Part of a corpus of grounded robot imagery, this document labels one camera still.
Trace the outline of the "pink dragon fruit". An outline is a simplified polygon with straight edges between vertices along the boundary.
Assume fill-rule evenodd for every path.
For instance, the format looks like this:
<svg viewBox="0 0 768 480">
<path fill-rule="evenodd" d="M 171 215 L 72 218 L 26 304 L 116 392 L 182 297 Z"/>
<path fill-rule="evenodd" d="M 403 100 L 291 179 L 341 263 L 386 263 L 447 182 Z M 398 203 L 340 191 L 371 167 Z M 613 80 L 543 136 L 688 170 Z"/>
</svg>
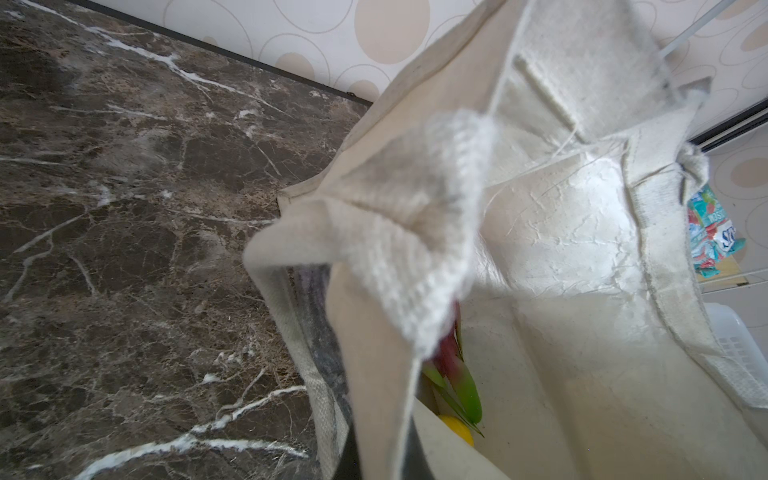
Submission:
<svg viewBox="0 0 768 480">
<path fill-rule="evenodd" d="M 481 437 L 483 407 L 476 382 L 464 360 L 461 308 L 454 301 L 449 310 L 448 331 L 440 338 L 435 353 L 422 363 L 421 373 L 453 412 Z"/>
</svg>

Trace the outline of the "cream canvas tote bag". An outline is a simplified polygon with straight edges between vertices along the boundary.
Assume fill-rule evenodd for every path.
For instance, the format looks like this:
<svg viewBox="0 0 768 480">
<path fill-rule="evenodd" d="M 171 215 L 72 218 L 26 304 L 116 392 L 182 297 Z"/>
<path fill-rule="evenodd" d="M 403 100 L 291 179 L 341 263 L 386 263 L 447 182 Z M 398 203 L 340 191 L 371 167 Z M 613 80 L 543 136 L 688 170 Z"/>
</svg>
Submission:
<svg viewBox="0 0 768 480">
<path fill-rule="evenodd" d="M 688 246 L 708 92 L 629 1 L 486 1 L 398 74 L 243 255 L 324 478 L 766 477 Z M 474 447 L 421 373 L 454 301 Z"/>
</svg>

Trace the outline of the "teal red snack bag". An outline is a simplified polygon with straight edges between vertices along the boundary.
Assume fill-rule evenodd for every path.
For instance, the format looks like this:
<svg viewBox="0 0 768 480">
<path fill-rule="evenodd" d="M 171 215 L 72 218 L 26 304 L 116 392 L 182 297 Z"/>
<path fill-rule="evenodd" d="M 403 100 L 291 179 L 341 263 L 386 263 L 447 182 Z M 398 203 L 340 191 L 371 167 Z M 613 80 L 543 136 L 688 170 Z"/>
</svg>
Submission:
<svg viewBox="0 0 768 480">
<path fill-rule="evenodd" d="M 717 264 L 744 248 L 732 220 L 708 184 L 687 202 L 690 250 L 694 269 L 705 279 L 720 273 Z"/>
</svg>

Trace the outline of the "white plastic basket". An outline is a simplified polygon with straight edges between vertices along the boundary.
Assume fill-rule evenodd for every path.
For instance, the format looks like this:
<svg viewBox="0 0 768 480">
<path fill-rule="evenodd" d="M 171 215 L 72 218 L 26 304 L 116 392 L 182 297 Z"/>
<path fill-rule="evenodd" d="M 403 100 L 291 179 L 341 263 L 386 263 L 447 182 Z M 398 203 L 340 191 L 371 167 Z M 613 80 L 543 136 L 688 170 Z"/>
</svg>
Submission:
<svg viewBox="0 0 768 480">
<path fill-rule="evenodd" d="M 719 303 L 705 303 L 712 331 L 725 353 L 767 383 L 767 360 L 737 313 Z"/>
</svg>

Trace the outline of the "white wooden two-tier shelf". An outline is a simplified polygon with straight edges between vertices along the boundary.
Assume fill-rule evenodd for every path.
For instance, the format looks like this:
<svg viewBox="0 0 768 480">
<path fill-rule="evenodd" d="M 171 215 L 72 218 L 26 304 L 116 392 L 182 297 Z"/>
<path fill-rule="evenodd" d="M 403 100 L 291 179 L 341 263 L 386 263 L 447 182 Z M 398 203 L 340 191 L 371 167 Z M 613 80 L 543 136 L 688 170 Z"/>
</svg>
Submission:
<svg viewBox="0 0 768 480">
<path fill-rule="evenodd" d="M 767 284 L 767 4 L 733 1 L 709 17 L 714 1 L 639 1 L 666 62 L 685 84 L 709 77 L 710 97 L 692 134 L 709 135 L 709 188 L 726 212 L 740 250 L 704 279 L 715 292 Z"/>
</svg>

